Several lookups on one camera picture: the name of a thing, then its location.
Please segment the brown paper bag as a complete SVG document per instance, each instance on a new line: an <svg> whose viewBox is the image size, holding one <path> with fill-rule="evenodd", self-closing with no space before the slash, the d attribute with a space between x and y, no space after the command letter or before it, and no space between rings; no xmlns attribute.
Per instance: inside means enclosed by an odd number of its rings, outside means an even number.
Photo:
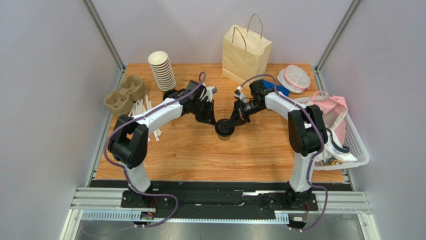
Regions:
<svg viewBox="0 0 426 240"><path fill-rule="evenodd" d="M222 39L222 75L241 85L251 77L264 74L273 42L260 33L237 24Z"/></svg>

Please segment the single paper cup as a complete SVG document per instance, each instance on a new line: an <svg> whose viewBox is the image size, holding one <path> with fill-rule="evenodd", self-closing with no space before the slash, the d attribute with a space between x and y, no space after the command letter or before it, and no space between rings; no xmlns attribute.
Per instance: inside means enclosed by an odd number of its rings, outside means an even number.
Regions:
<svg viewBox="0 0 426 240"><path fill-rule="evenodd" d="M231 139L231 135L221 135L221 134L218 134L217 137L218 137L219 140L221 140L223 142L228 141L228 140Z"/></svg>

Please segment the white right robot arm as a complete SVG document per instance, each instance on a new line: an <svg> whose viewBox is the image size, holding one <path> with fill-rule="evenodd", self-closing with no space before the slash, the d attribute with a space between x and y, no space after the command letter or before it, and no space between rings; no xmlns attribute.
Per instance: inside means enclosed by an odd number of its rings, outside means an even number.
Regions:
<svg viewBox="0 0 426 240"><path fill-rule="evenodd" d="M235 91L233 112L228 119L217 122L215 131L223 138L230 137L235 128L250 122L250 116L269 109L284 117L288 124L288 139L294 151L292 175L287 183L286 202L291 208L303 205L312 196L311 177L314 158L328 141L323 113L319 106L297 103L264 80L249 84L252 97L244 100L242 91Z"/></svg>

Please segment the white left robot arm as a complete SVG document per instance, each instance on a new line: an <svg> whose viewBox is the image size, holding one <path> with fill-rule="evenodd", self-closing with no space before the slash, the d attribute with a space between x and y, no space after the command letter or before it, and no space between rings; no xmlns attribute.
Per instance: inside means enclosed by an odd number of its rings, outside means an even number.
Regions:
<svg viewBox="0 0 426 240"><path fill-rule="evenodd" d="M205 86L191 80L186 88L169 90L163 95L163 102L134 117L122 115L117 119L113 132L107 138L103 153L111 153L111 164L124 172L129 188L142 196L154 197L148 193L151 186L144 160L148 153L148 138L166 123L186 114L195 115L200 123L214 126L215 86Z"/></svg>

